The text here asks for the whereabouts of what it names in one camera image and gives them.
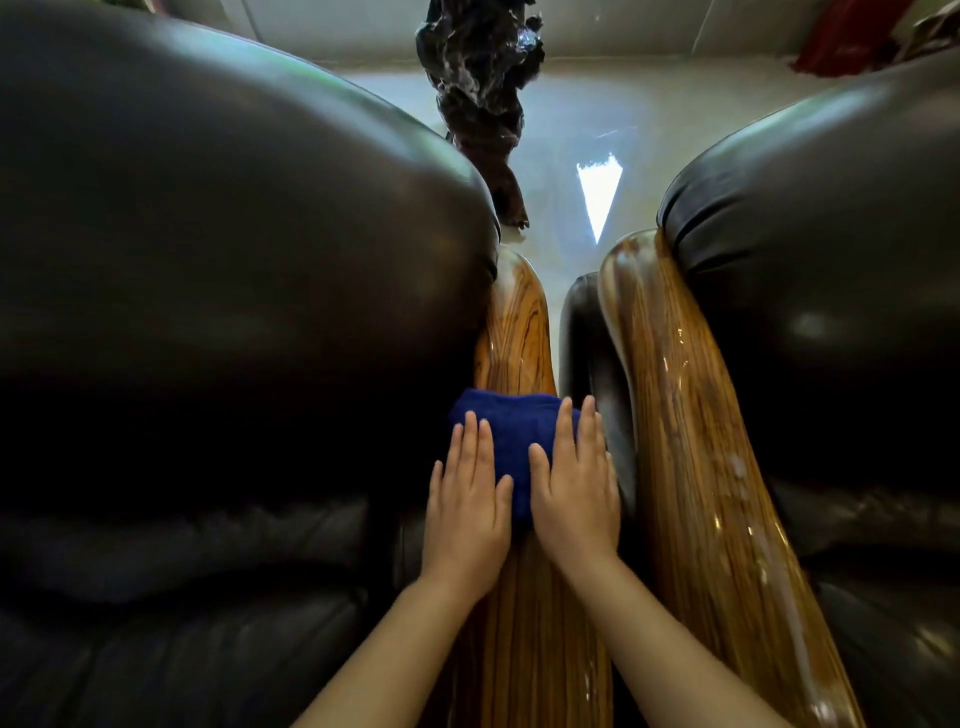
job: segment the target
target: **red object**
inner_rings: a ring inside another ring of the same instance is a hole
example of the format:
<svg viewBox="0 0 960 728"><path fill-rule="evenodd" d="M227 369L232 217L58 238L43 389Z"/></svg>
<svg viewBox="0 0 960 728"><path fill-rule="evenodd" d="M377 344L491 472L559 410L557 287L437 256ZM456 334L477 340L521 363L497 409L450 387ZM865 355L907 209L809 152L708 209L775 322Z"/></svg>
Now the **red object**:
<svg viewBox="0 0 960 728"><path fill-rule="evenodd" d="M913 0L833 0L806 40L794 70L817 76L862 72L911 5Z"/></svg>

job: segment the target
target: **blue towel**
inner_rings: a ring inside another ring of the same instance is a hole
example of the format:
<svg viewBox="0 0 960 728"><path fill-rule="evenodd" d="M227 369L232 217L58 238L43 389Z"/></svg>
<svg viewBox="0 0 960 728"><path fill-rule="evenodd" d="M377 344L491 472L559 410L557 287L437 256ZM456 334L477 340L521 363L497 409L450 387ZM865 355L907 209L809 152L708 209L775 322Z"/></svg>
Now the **blue towel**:
<svg viewBox="0 0 960 728"><path fill-rule="evenodd" d="M514 519L529 522L530 517L530 455L528 449L540 443L553 464L553 438L557 431L557 412L560 398L553 395L523 395L511 397L467 389L450 410L450 427L462 424L469 411L476 413L477 421L490 423L493 433L493 459L496 480L504 475L514 479ZM573 410L573 431L580 422L580 410Z"/></svg>

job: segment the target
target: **hand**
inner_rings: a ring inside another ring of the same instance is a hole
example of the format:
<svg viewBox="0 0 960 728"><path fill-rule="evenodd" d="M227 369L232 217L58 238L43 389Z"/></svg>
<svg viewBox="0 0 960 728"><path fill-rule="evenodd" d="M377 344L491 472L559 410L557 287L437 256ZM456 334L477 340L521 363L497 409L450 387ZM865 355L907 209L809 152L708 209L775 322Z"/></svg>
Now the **hand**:
<svg viewBox="0 0 960 728"><path fill-rule="evenodd" d="M420 579L443 583L457 596L478 602L496 583L510 550L514 480L493 487L493 434L486 420L467 413L455 425L446 455L430 478Z"/></svg>
<svg viewBox="0 0 960 728"><path fill-rule="evenodd" d="M553 441L553 471L546 452L534 444L530 475L537 538L567 580L598 559L616 558L620 493L593 397L584 400L575 444L573 402L564 399Z"/></svg>

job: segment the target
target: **wooden armrest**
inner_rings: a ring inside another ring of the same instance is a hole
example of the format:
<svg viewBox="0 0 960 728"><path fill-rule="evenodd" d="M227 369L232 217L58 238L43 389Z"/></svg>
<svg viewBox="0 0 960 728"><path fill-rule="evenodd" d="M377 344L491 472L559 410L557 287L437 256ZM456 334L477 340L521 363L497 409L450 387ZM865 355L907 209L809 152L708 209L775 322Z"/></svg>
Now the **wooden armrest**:
<svg viewBox="0 0 960 728"><path fill-rule="evenodd" d="M504 246L474 385L510 395L557 392L540 281ZM515 532L500 579L470 616L446 673L452 699L444 725L612 726L610 658L532 532Z"/></svg>
<svg viewBox="0 0 960 728"><path fill-rule="evenodd" d="M660 233L617 243L599 288L630 382L654 591L793 725L863 726L723 357Z"/></svg>

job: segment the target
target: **finger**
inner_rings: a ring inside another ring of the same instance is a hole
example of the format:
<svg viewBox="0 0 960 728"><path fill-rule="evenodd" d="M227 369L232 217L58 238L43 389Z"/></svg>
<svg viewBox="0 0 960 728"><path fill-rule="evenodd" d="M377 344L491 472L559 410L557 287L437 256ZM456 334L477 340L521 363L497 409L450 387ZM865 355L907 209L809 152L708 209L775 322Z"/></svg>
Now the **finger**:
<svg viewBox="0 0 960 728"><path fill-rule="evenodd" d="M596 423L597 423L597 435L596 435L596 452L597 452L597 466L600 469L600 473L603 474L604 479L601 482L605 482L607 479L607 432L603 427L603 415L599 412L596 414Z"/></svg>
<svg viewBox="0 0 960 728"><path fill-rule="evenodd" d="M433 464L433 473L430 474L430 497L426 501L427 511L440 510L440 484L444 479L444 464L438 460Z"/></svg>
<svg viewBox="0 0 960 728"><path fill-rule="evenodd" d="M606 453L607 455L607 493L616 503L617 516L619 517L620 513L620 489L616 484L616 471L613 469L613 456Z"/></svg>
<svg viewBox="0 0 960 728"><path fill-rule="evenodd" d="M460 448L464 441L464 426L457 423L453 426L453 434L450 435L450 449L446 452L446 467L444 468L443 487L441 495L446 491L447 486L453 482L457 476L457 466L460 464Z"/></svg>
<svg viewBox="0 0 960 728"><path fill-rule="evenodd" d="M597 405L593 395L584 398L584 406L580 408L580 426L577 428L577 460L581 463L590 463L596 458L597 432Z"/></svg>
<svg viewBox="0 0 960 728"><path fill-rule="evenodd" d="M530 496L532 498L549 497L550 492L550 460L546 451L537 443L530 446L527 454L530 456Z"/></svg>
<svg viewBox="0 0 960 728"><path fill-rule="evenodd" d="M560 411L557 412L557 431L553 437L553 461L569 463L576 459L577 451L573 445L573 400L570 397L564 397L564 401L560 403Z"/></svg>
<svg viewBox="0 0 960 728"><path fill-rule="evenodd" d="M509 475L496 484L496 514L493 530L510 540L510 524L514 519L514 479Z"/></svg>
<svg viewBox="0 0 960 728"><path fill-rule="evenodd" d="M464 422L464 446L460 449L460 464L457 466L457 480L469 485L473 481L473 472L477 464L477 416L468 412Z"/></svg>
<svg viewBox="0 0 960 728"><path fill-rule="evenodd" d="M616 485L616 471L613 469L613 457L607 453L607 492L611 499L610 528L615 542L620 538L620 489Z"/></svg>
<svg viewBox="0 0 960 728"><path fill-rule="evenodd" d="M496 477L496 468L493 462L493 432L490 423L480 421L480 431L477 435L477 466L473 473L473 484L484 488L493 485Z"/></svg>

